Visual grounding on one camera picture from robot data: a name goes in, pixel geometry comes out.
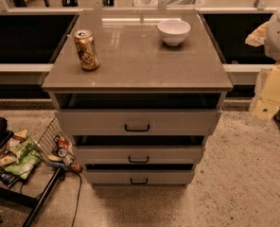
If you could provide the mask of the grey top drawer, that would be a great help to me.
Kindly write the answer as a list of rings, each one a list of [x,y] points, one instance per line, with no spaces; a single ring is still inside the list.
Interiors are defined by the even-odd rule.
[[[221,110],[57,110],[63,132],[77,135],[208,135]]]

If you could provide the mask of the grey drawer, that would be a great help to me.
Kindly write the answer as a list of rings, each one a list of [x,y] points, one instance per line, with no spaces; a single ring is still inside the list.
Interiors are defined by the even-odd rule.
[[[85,170],[83,174],[92,185],[185,185],[195,175],[193,170]]]
[[[83,164],[196,164],[201,160],[201,146],[103,146],[78,148],[73,146],[78,161]]]
[[[77,135],[208,135],[221,110],[57,110],[63,132]]]

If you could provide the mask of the grey drawer cabinet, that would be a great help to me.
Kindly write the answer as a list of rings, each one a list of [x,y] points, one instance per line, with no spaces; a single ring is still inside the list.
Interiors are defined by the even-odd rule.
[[[163,42],[158,24],[183,20],[191,26],[176,46]],[[76,29],[95,36],[100,66],[80,68],[68,38],[45,78],[57,110],[221,110],[232,83],[195,10],[83,12]],[[212,135],[77,135],[72,147],[201,146]],[[193,170],[196,164],[82,164],[85,170]]]

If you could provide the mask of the grey middle drawer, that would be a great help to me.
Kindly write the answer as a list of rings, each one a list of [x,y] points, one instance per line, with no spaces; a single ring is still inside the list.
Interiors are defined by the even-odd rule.
[[[196,164],[201,160],[201,146],[103,146],[78,148],[73,146],[78,161],[83,164]]]

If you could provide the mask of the grey bottom drawer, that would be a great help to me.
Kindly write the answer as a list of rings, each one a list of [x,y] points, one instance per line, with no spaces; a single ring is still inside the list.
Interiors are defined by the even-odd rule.
[[[83,174],[92,185],[185,185],[195,175],[193,170],[85,170]]]

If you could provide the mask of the gold beverage can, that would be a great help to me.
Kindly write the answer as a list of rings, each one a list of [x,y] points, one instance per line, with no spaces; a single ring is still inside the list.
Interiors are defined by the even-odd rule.
[[[74,35],[74,42],[81,68],[85,71],[96,70],[99,67],[99,61],[93,32],[87,29],[78,30]]]

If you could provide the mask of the white ceramic bowl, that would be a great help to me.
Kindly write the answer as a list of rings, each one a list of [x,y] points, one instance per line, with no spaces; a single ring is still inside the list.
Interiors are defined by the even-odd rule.
[[[157,28],[165,44],[176,46],[186,39],[191,26],[183,20],[163,20],[158,24]]]

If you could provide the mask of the red soda can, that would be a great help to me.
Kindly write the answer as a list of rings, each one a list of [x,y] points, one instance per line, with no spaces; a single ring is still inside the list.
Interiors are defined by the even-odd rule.
[[[69,142],[65,137],[60,137],[59,140],[58,140],[58,146],[60,148],[68,149]]]

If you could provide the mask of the green snack bag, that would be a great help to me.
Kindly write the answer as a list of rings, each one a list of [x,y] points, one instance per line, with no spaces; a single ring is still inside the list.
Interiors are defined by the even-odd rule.
[[[32,169],[41,161],[36,142],[28,137],[23,143],[9,148],[9,152],[16,157],[16,161],[5,167],[6,172],[26,180]]]

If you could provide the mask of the dark snack packet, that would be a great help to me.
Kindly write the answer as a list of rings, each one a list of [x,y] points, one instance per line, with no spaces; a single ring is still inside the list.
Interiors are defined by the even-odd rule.
[[[19,180],[19,177],[0,169],[0,181],[7,187],[11,187],[14,183]]]

